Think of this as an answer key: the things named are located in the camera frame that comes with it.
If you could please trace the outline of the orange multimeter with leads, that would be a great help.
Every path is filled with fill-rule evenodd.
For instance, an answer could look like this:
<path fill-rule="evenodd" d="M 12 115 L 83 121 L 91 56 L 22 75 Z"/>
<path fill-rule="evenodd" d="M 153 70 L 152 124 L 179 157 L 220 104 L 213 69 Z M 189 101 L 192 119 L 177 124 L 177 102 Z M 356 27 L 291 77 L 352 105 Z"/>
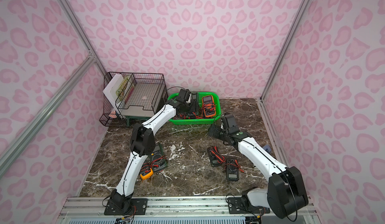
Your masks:
<path fill-rule="evenodd" d="M 204 118 L 212 118 L 216 115 L 216 106 L 212 95 L 207 95 L 202 98 L 202 114 Z"/>

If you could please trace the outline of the yellow multimeter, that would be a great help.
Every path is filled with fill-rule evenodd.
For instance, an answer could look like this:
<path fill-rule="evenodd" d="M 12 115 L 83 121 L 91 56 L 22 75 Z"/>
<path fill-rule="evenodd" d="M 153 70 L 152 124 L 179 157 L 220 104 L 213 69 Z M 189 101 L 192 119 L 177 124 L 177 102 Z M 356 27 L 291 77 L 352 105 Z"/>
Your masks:
<path fill-rule="evenodd" d="M 145 163 L 140 169 L 139 176 L 142 180 L 146 180 L 153 175 L 152 166 L 149 163 Z"/>

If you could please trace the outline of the dark green multimeter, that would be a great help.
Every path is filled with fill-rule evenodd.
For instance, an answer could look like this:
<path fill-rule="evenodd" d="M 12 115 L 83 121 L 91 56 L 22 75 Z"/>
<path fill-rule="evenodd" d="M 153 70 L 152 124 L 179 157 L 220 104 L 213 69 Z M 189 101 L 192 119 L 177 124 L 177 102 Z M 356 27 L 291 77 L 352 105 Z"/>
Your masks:
<path fill-rule="evenodd" d="M 199 115 L 200 107 L 199 107 L 199 99 L 197 93 L 191 94 L 191 105 L 190 105 L 190 113 L 194 113 Z"/>
<path fill-rule="evenodd" d="M 167 158 L 160 143 L 155 145 L 154 151 L 148 156 L 148 163 L 154 173 L 163 171 L 168 167 Z"/>

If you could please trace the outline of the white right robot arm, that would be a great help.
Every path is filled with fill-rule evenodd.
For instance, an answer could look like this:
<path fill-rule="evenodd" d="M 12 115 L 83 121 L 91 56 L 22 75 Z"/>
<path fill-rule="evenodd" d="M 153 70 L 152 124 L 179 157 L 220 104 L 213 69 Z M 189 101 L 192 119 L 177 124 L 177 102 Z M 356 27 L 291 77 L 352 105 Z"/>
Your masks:
<path fill-rule="evenodd" d="M 265 177 L 266 189 L 254 188 L 243 193 L 246 207 L 268 208 L 278 218 L 284 219 L 309 204 L 300 170 L 294 166 L 287 167 L 272 157 L 249 132 L 239 128 L 232 114 L 223 115 L 211 124 L 208 135 L 234 147 Z"/>

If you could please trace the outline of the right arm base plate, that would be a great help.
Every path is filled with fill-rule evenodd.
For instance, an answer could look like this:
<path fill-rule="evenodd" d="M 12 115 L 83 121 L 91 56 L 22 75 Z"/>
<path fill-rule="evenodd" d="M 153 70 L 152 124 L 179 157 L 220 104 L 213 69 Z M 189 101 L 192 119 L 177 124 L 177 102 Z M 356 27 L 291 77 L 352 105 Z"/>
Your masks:
<path fill-rule="evenodd" d="M 229 214 L 255 214 L 263 216 L 271 213 L 269 208 L 255 207 L 250 204 L 245 197 L 226 197 L 226 203 L 228 205 Z"/>

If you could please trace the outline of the black multimeter red leads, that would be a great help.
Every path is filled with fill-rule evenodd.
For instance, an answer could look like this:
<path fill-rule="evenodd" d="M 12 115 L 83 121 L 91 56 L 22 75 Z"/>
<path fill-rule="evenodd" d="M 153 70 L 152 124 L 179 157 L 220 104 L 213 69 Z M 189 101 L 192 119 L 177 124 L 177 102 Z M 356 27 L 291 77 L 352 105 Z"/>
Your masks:
<path fill-rule="evenodd" d="M 208 147 L 207 153 L 212 167 L 219 167 L 226 163 L 225 157 L 219 153 L 216 146 Z"/>

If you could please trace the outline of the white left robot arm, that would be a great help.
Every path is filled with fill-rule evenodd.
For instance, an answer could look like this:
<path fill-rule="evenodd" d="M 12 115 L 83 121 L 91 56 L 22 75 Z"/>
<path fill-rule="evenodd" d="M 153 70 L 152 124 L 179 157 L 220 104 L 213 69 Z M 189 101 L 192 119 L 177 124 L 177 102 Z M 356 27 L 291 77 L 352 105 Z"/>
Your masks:
<path fill-rule="evenodd" d="M 173 99 L 167 100 L 165 105 L 150 119 L 142 124 L 135 124 L 130 139 L 130 157 L 123 173 L 123 176 L 112 191 L 107 206 L 115 205 L 123 210 L 128 206 L 134 191 L 136 179 L 147 157 L 154 151 L 155 134 L 176 115 L 181 106 L 190 103 L 191 92 L 188 89 L 181 89 Z"/>

